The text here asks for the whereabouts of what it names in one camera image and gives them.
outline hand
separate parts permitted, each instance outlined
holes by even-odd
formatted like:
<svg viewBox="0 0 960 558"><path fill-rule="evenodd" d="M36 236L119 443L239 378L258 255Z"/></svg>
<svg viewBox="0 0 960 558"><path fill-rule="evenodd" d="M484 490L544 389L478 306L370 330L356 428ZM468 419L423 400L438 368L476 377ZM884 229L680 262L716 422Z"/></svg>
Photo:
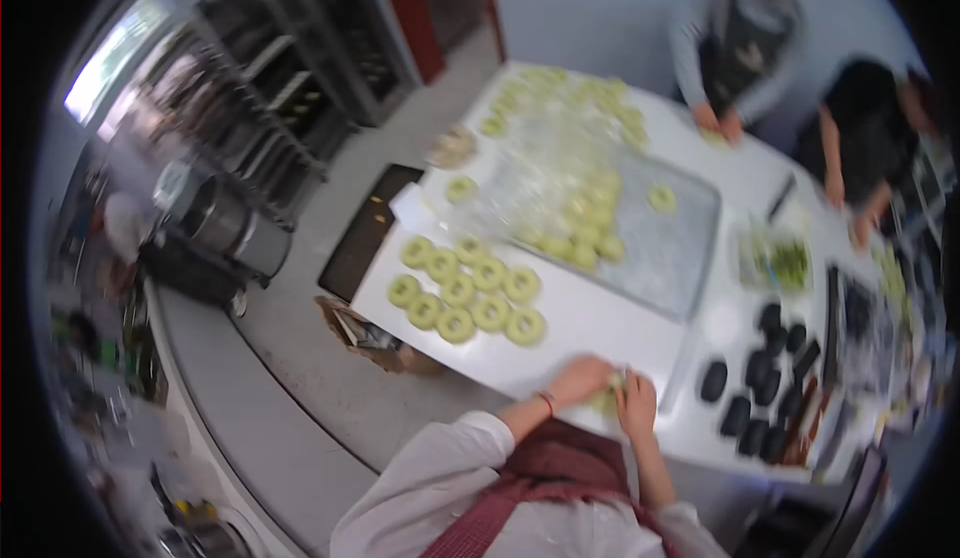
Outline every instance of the hand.
<svg viewBox="0 0 960 558"><path fill-rule="evenodd" d="M853 220L850 228L849 240L857 252L862 252L870 243L870 233L874 230L874 219L866 214L860 214Z"/></svg>
<svg viewBox="0 0 960 558"><path fill-rule="evenodd" d="M610 376L615 372L609 362L596 354L582 353L573 358L546 386L546 392L557 401L554 410L581 404L609 388Z"/></svg>
<svg viewBox="0 0 960 558"><path fill-rule="evenodd" d="M843 175L840 173L826 173L826 180L823 182L823 188L826 191L826 203L830 204L837 210L843 208Z"/></svg>
<svg viewBox="0 0 960 558"><path fill-rule="evenodd" d="M616 389L616 416L634 446L653 437L657 390L643 374L627 369L627 380Z"/></svg>
<svg viewBox="0 0 960 558"><path fill-rule="evenodd" d="M720 119L720 133L731 144L736 144L743 137L743 123L734 109L728 109Z"/></svg>
<svg viewBox="0 0 960 558"><path fill-rule="evenodd" d="M710 102L700 102L690 107L693 113L693 120L697 121L697 126L707 131L720 131L720 123L717 122L717 115L711 108Z"/></svg>

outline gray shirt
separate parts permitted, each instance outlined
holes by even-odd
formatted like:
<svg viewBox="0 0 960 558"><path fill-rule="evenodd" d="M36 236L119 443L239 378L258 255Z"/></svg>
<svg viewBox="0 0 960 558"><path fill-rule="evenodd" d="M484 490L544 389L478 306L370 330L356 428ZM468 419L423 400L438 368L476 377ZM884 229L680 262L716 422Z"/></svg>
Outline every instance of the gray shirt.
<svg viewBox="0 0 960 558"><path fill-rule="evenodd" d="M337 524L331 558L416 558L497 481L514 451L514 435L496 416L468 412L452 424L433 422L406 444L380 478ZM685 502L655 512L684 558L727 556ZM637 523L622 502L523 502L486 558L660 558L661 537Z"/></svg>
<svg viewBox="0 0 960 558"><path fill-rule="evenodd" d="M797 71L803 51L804 17L797 0L736 0L743 15L770 31L783 31L784 17L793 22L793 32L780 51L773 73L759 79L734 102L744 124L762 117L786 93ZM679 90L688 106L707 101L700 72L699 48L714 36L723 44L730 0L687 0L674 13L670 27L670 48Z"/></svg>

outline knife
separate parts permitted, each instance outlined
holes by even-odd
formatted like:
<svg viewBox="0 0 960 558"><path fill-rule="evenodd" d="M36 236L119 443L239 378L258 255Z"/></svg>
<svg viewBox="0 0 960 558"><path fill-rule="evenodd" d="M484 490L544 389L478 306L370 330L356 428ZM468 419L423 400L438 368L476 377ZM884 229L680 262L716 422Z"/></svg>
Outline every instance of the knife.
<svg viewBox="0 0 960 558"><path fill-rule="evenodd" d="M793 189L797 187L797 176L793 173L790 173L790 178L786 180L786 183L783 184L783 189L780 190L779 195L776 196L774 203L770 207L770 211L767 212L767 222L772 223L774 218L777 216L777 213L781 208L784 207L784 202L786 202L787 197L790 195L790 192L793 192Z"/></svg>

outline work table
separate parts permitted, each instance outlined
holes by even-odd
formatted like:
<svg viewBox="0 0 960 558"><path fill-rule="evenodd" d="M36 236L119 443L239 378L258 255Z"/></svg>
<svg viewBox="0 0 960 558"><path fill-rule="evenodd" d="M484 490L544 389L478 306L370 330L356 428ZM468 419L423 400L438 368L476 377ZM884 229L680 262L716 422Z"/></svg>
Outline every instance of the work table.
<svg viewBox="0 0 960 558"><path fill-rule="evenodd" d="M462 124L476 133L476 156L459 169L428 169L419 182L428 206L446 202L447 185L455 176L466 175L482 187L494 175L498 142L481 134L478 127L502 81L525 67L528 64L521 62L505 64L463 116ZM529 266L541 279L541 291L532 306L547 323L546 335L538 344L522 348L503 335L478 330L465 343L451 345L435 330L424 331L410 324L404 311L390 304L386 294L391 281L401 274L413 274L424 290L437 293L438 285L426 273L406 268L399 256L404 243L414 235L452 247L456 235L436 222L439 218L416 230L404 228L400 221L394 224L351 307L447 367L516 399L543 388L571 356L580 352L594 352L617 366L630 365L654 383L658 399L654 430L666 455L776 480L810 481L809 470L770 467L757 457L738 455L736 440L722 438L717 432L731 397L744 389L743 371L750 351L762 345L756 318L771 298L741 286L736 231L751 219L765 218L790 175L796 177L783 219L789 219L790 225L805 236L813 291L798 300L781 299L783 322L804 322L808 334L817 336L821 343L827 333L828 264L836 264L870 284L878 280L879 269L870 252L853 249L848 237L850 214L827 207L818 183L788 156L747 134L735 147L715 147L699 134L686 107L653 93L631 88L627 102L644 115L650 138L647 154L710 182L721 195L715 243L706 263L701 295L685 322L666 318L521 247L501 243L491 248L493 254L508 267ZM716 355L726 359L726 388L719 400L707 404L699 398L698 390L706 365ZM819 373L820 361L813 371ZM781 378L777 400L789 384L789 376ZM753 416L764 414L764 408L753 409ZM593 408L571 408L558 417L589 431L621 435L616 416L602 415ZM851 429L872 432L873 424L863 421ZM825 482L841 480L846 474L859 445L857 435L846 437L849 439L845 439L833 466L822 478Z"/></svg>

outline bracelet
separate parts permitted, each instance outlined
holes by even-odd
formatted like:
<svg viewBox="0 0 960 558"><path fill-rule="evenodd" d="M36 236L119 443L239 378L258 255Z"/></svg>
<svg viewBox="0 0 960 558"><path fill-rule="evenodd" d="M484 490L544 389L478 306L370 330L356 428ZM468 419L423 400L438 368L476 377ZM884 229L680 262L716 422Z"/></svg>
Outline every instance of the bracelet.
<svg viewBox="0 0 960 558"><path fill-rule="evenodd" d="M536 391L534 394L543 398L543 401L546 402L546 406L550 408L550 416L553 416L553 403L557 402L557 398L548 391Z"/></svg>

